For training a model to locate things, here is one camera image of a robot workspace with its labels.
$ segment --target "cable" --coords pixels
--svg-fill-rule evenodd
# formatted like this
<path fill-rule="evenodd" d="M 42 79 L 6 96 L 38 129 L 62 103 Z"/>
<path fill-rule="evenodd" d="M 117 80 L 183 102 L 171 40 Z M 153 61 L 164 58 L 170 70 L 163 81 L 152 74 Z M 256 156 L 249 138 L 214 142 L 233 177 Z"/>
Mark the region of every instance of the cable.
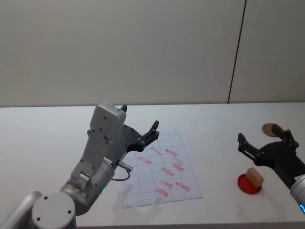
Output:
<path fill-rule="evenodd" d="M 128 180 L 130 178 L 130 172 L 127 172 L 128 173 L 128 177 L 127 178 L 124 178 L 124 179 L 114 179 L 112 178 L 111 180 L 115 180 L 115 181 L 125 181 L 125 180 Z"/>

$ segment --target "yellow disc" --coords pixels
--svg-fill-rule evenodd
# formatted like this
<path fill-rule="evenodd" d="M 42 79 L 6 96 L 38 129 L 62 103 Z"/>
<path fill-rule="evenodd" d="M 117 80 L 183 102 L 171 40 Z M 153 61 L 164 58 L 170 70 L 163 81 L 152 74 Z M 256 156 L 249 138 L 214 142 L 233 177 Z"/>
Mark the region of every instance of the yellow disc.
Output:
<path fill-rule="evenodd" d="M 268 136 L 270 136 L 270 137 L 277 137 L 273 132 L 272 132 L 272 127 L 273 126 L 277 126 L 277 128 L 280 128 L 281 130 L 282 130 L 282 128 L 279 126 L 279 125 L 277 125 L 277 124 L 274 124 L 274 123 L 266 123 L 266 124 L 264 124 L 263 125 L 263 132 L 266 134 L 266 135 L 268 135 Z"/>

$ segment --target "white table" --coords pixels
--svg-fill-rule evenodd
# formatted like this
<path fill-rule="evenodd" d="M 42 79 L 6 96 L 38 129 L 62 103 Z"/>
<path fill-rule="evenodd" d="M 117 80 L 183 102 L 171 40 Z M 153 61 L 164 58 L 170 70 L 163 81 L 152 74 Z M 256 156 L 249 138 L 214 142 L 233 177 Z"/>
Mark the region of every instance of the white table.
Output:
<path fill-rule="evenodd" d="M 0 108 L 0 221 L 32 191 L 59 191 L 82 156 L 93 110 Z M 305 221 L 305 215 L 275 172 L 255 167 L 237 151 L 240 132 L 258 148 L 275 141 L 261 130 L 271 122 L 292 130 L 300 143 L 297 154 L 305 161 L 304 117 L 305 103 L 129 106 L 125 123 L 142 134 L 155 120 L 160 128 L 181 131 L 203 198 L 123 209 L 122 183 L 112 181 L 90 211 L 77 217 L 78 226 L 201 224 L 197 226 L 216 228 L 230 224 L 225 228 L 244 228 L 241 223 L 299 221 L 293 227 L 304 227 L 300 221 Z M 265 177 L 257 195 L 243 193 L 236 184 L 249 167 Z"/>

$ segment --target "red plate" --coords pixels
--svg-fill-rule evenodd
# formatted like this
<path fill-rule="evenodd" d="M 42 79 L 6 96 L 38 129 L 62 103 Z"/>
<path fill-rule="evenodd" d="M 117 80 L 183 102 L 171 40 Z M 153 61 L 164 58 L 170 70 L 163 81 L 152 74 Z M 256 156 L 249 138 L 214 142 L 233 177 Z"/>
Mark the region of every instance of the red plate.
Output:
<path fill-rule="evenodd" d="M 256 194 L 262 189 L 262 187 L 256 188 L 253 184 L 246 178 L 246 174 L 241 174 L 237 180 L 239 188 L 248 194 Z"/>

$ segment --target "wooden block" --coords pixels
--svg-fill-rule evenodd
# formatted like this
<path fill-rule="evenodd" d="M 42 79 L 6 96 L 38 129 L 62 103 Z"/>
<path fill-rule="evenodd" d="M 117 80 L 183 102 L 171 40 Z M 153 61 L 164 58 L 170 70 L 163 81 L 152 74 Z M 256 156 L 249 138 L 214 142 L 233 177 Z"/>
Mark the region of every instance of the wooden block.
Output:
<path fill-rule="evenodd" d="M 255 168 L 249 168 L 246 173 L 246 178 L 254 185 L 254 187 L 259 188 L 263 185 L 264 178 Z"/>

